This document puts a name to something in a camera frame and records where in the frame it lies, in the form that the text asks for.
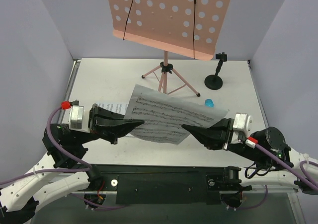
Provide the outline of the blue toy microphone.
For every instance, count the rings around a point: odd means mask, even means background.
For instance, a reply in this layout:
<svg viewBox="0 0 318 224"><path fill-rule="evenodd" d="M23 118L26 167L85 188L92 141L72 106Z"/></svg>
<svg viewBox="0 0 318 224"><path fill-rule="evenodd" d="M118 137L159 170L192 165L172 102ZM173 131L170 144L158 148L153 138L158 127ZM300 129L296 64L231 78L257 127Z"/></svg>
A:
<svg viewBox="0 0 318 224"><path fill-rule="evenodd" d="M212 99L209 98L205 100L204 105L207 107L214 107L214 102Z"/></svg>

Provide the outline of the pink perforated music stand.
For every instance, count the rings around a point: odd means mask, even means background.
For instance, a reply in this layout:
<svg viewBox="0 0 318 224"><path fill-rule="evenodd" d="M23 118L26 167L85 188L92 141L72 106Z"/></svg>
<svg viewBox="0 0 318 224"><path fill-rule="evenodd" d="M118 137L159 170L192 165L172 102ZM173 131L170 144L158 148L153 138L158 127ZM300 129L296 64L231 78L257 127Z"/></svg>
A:
<svg viewBox="0 0 318 224"><path fill-rule="evenodd" d="M108 0L113 35L163 51L158 90L166 93L175 73L169 53L195 60L215 57L216 43L231 0Z"/></svg>

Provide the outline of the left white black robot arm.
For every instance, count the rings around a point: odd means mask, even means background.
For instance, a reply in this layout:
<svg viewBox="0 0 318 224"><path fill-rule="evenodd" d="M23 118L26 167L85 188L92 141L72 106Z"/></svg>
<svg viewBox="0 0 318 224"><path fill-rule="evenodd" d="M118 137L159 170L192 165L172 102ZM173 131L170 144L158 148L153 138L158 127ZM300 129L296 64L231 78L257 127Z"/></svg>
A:
<svg viewBox="0 0 318 224"><path fill-rule="evenodd" d="M103 139L115 145L142 124L97 104L85 112L77 100L63 101L47 121L42 139L47 152L26 174L1 182L0 222L25 224L56 199L103 188L98 167L82 159L88 151L83 144Z"/></svg>

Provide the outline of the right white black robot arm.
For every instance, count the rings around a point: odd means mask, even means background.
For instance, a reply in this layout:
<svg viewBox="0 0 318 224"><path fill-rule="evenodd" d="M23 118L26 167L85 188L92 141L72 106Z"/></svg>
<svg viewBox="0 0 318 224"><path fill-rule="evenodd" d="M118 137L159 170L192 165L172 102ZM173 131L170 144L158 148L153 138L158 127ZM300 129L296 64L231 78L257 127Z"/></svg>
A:
<svg viewBox="0 0 318 224"><path fill-rule="evenodd" d="M182 125L199 143L210 150L225 150L252 161L230 178L242 187L274 185L299 189L305 194L318 193L318 161L295 151L286 144L275 127L250 132L251 116L237 113L209 128Z"/></svg>

